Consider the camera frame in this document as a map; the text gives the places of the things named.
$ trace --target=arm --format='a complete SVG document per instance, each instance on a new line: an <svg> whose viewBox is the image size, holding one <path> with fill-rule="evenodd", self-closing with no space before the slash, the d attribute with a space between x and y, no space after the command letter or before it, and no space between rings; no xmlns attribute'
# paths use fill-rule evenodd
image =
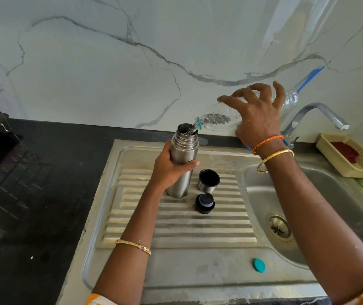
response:
<svg viewBox="0 0 363 305"><path fill-rule="evenodd" d="M170 161L170 140L155 160L152 177L139 200L138 206L122 234L121 239L151 246L160 198L166 188L179 177L193 170L199 161L174 165ZM126 244L118 244L103 268L93 293L100 294L120 305L140 303L145 279L148 254Z"/></svg>
<svg viewBox="0 0 363 305"><path fill-rule="evenodd" d="M274 87L277 96L273 103L271 88L264 84L219 98L242 115L243 122L236 135L250 148L268 137L280 135L279 112L285 101L285 90L277 82ZM259 98L252 90L260 91ZM248 103L236 97L244 97ZM280 139L273 139L256 152L264 159L286 148ZM361 240L306 177L290 153L273 157L266 162L266 167L296 242L332 302L345 303L363 293Z"/></svg>

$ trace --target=beige plastic basket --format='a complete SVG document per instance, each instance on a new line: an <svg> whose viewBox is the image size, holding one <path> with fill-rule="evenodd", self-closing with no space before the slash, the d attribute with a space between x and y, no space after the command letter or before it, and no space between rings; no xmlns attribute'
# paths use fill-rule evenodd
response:
<svg viewBox="0 0 363 305"><path fill-rule="evenodd" d="M350 163L331 142L343 142L359 153L357 163ZM349 136L339 134L320 134L316 147L328 161L340 172L349 178L363 178L363 148Z"/></svg>

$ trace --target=kitchen faucet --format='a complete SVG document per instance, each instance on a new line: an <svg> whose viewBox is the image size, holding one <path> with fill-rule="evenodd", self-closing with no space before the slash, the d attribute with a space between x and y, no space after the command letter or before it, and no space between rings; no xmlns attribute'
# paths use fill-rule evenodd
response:
<svg viewBox="0 0 363 305"><path fill-rule="evenodd" d="M306 115L307 112L310 110L318 108L326 117L328 117L334 124L335 127L341 130L346 130L350 126L346 121L344 121L341 117L337 115L333 110L331 110L329 107L327 107L323 103L311 103L306 106L304 106L293 118L293 120L288 124L288 126L282 131L282 135L285 137L285 140L288 144L289 148L294 147L294 142L299 138L296 137L295 139L290 140L289 136L293 132L293 130L296 128L296 126L299 124L300 120Z"/></svg>

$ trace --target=teal bottle cap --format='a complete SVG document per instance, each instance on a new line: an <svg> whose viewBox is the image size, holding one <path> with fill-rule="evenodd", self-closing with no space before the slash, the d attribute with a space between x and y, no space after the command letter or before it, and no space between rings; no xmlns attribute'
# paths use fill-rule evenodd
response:
<svg viewBox="0 0 363 305"><path fill-rule="evenodd" d="M257 272L263 273L266 271L266 265L261 259L254 259L252 266Z"/></svg>

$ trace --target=faucet spout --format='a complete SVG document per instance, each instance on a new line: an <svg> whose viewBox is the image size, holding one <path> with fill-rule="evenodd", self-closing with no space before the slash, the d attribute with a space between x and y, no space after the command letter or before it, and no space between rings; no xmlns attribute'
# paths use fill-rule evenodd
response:
<svg viewBox="0 0 363 305"><path fill-rule="evenodd" d="M334 124L335 127L341 130L346 130L350 126L346 121L344 121L341 117L337 115L333 110L327 107L323 103L311 103L304 106L293 118L293 120L288 124L288 126L282 131L282 135L285 137L289 137L296 126L299 124L300 120L306 115L310 110L318 108L327 118L329 118Z"/></svg>

